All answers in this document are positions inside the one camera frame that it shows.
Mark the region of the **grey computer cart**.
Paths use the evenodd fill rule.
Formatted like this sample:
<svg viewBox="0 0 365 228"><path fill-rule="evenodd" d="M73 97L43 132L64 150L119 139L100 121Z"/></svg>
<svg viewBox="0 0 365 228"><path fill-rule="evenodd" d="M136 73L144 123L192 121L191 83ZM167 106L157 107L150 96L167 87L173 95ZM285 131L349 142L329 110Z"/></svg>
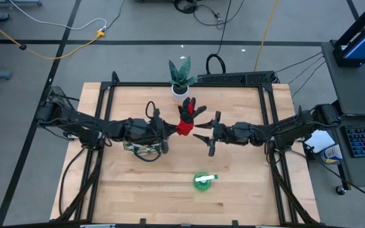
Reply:
<svg viewBox="0 0 365 228"><path fill-rule="evenodd" d="M365 128L365 63L357 68L339 67L331 42L321 43L323 56L335 88L342 126L333 131L343 155L341 166L345 178L359 187L365 187L365 156L352 156L347 131Z"/></svg>

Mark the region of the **snake plant in white pot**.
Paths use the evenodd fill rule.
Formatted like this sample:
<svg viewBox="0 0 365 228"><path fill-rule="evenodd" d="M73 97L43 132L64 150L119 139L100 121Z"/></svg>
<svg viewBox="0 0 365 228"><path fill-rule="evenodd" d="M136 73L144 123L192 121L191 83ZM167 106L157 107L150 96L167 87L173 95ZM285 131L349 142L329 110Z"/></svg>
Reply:
<svg viewBox="0 0 365 228"><path fill-rule="evenodd" d="M198 77L190 75L191 57L189 56L179 69L169 60L171 91L175 101L183 101L188 97L189 87L197 82Z"/></svg>

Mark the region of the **black aluminium table frame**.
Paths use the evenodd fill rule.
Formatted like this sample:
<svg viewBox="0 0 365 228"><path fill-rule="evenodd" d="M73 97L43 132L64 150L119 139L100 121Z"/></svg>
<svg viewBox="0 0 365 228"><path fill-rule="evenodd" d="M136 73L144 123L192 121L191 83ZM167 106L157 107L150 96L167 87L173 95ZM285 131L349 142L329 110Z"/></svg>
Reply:
<svg viewBox="0 0 365 228"><path fill-rule="evenodd" d="M161 117L178 123L177 105L168 83L117 84L114 89L110 120L128 117L146 118L144 107L154 101ZM266 111L262 111L258 87L192 87L189 95L197 98L197 106L208 110L195 123L208 122L215 111L221 111L221 122L263 124L267 114L272 122L269 92L264 91ZM78 214L70 218L90 219L95 223L137 224L146 219L147 225L279 225L281 220L293 222L289 202L281 191L281 200L275 197L272 171L266 162L263 148L217 144L214 157L197 138L174 134L169 139L170 151L157 161L146 163L123 150L115 142L101 153L103 163L92 213L88 216L91 190L88 190ZM86 164L91 157L93 169L97 152L84 151L69 168L63 190L64 210L75 198ZM314 191L305 158L286 153L291 188L309 215L319 221ZM217 174L219 179L208 191L197 191L193 177L198 172ZM283 206L284 219L279 218L278 203Z"/></svg>

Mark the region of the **green plastic spray bottle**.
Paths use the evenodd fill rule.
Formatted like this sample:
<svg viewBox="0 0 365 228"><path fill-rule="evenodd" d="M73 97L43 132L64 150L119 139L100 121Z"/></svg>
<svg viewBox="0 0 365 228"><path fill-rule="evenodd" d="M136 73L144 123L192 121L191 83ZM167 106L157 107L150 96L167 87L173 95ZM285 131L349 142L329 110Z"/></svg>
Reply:
<svg viewBox="0 0 365 228"><path fill-rule="evenodd" d="M200 172L193 177L193 186L197 191L208 191L214 180L217 180L219 176L217 174L210 175L205 172Z"/></svg>

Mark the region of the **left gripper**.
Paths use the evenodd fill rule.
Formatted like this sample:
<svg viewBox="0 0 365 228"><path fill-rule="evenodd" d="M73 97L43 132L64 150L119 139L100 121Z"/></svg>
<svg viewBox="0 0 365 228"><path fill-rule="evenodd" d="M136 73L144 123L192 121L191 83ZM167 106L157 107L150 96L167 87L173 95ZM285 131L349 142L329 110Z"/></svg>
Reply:
<svg viewBox="0 0 365 228"><path fill-rule="evenodd" d="M125 126L125 141L141 145L160 144L162 154L169 152L169 136L177 132L177 125L170 124L170 132L165 121L160 118L160 110L154 109L150 121L145 119L130 119Z"/></svg>

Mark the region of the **white blue round container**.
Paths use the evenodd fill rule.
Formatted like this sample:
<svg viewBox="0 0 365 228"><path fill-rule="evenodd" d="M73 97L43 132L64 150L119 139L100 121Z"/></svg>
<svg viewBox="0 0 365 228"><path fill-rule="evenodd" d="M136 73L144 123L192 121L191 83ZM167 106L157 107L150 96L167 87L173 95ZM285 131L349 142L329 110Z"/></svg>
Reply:
<svg viewBox="0 0 365 228"><path fill-rule="evenodd" d="M321 152L320 156L322 161L325 163L335 163L343 159L342 152L338 144L326 148Z"/></svg>

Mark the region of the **long black electronics box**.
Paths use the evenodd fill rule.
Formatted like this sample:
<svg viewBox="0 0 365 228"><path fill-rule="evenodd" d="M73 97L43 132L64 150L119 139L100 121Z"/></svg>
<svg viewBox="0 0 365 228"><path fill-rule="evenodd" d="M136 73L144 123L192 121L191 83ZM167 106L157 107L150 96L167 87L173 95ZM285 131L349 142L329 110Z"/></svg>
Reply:
<svg viewBox="0 0 365 228"><path fill-rule="evenodd" d="M276 76L273 71L263 71L198 75L197 82L220 84L261 84L272 83L275 80Z"/></svg>

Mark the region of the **cream green gardening bag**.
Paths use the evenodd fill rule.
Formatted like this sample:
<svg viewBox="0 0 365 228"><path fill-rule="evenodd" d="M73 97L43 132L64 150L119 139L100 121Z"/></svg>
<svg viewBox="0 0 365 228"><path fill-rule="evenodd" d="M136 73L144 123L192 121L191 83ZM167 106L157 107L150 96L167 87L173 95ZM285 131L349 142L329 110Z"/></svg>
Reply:
<svg viewBox="0 0 365 228"><path fill-rule="evenodd" d="M162 155L160 144L141 145L131 142L123 142L123 147L125 151L131 152L135 157L144 162L154 162Z"/></svg>

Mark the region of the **red black gardening glove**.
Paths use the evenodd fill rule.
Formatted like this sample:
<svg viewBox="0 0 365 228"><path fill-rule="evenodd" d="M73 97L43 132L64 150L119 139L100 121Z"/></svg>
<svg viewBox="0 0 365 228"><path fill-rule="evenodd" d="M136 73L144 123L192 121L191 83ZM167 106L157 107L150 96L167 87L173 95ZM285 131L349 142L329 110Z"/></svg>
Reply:
<svg viewBox="0 0 365 228"><path fill-rule="evenodd" d="M187 97L182 102L182 105L178 106L180 122L177 125L176 129L177 133L180 136L188 136L189 133L193 130L194 119L207 109L206 106L199 106L198 108L195 108L195 106L195 97Z"/></svg>

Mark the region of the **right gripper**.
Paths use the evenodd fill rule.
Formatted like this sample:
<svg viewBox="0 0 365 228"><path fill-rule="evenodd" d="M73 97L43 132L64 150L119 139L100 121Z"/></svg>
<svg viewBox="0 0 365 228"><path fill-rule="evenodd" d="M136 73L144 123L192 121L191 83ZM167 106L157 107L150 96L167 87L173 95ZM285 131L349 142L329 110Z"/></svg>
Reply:
<svg viewBox="0 0 365 228"><path fill-rule="evenodd" d="M198 134L193 134L196 138L208 144L209 156L215 155L215 144L216 142L222 142L225 144L235 144L240 146L245 146L247 144L252 144L253 146L259 145L259 139L255 128L251 124L246 122L236 122L232 126L226 126L220 123L221 112L217 111L215 113L215 118L207 123L201 123L195 125L197 128L201 129L212 129L212 137L201 136Z"/></svg>

